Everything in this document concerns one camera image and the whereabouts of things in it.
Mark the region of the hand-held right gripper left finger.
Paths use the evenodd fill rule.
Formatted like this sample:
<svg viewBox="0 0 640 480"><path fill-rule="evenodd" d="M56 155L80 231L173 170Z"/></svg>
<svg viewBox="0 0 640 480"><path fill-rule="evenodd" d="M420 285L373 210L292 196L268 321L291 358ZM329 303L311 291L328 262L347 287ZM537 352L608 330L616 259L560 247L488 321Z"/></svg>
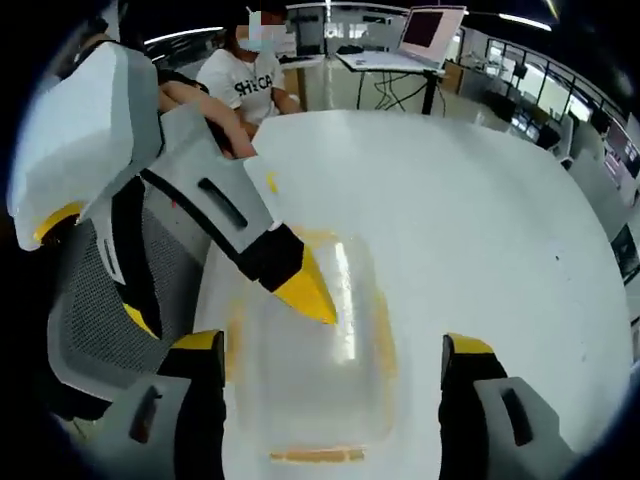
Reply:
<svg viewBox="0 0 640 480"><path fill-rule="evenodd" d="M224 333L188 334L105 411L89 443L100 479L222 479Z"/></svg>

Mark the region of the person's left hand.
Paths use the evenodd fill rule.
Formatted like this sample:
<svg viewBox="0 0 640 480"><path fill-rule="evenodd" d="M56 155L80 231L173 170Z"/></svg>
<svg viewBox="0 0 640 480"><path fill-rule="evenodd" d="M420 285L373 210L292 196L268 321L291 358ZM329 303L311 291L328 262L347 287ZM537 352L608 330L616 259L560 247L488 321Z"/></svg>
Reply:
<svg viewBox="0 0 640 480"><path fill-rule="evenodd" d="M226 158L246 159L257 155L248 133L233 110L206 94L198 96L193 103L205 117L214 140Z"/></svg>

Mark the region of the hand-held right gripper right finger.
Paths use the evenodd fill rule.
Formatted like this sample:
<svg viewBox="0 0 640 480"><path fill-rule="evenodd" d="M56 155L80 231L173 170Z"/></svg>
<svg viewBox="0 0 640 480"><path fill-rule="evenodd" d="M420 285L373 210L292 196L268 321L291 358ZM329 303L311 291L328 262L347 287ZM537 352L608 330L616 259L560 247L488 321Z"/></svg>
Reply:
<svg viewBox="0 0 640 480"><path fill-rule="evenodd" d="M556 411L484 341L443 336L441 479L561 479L578 461Z"/></svg>

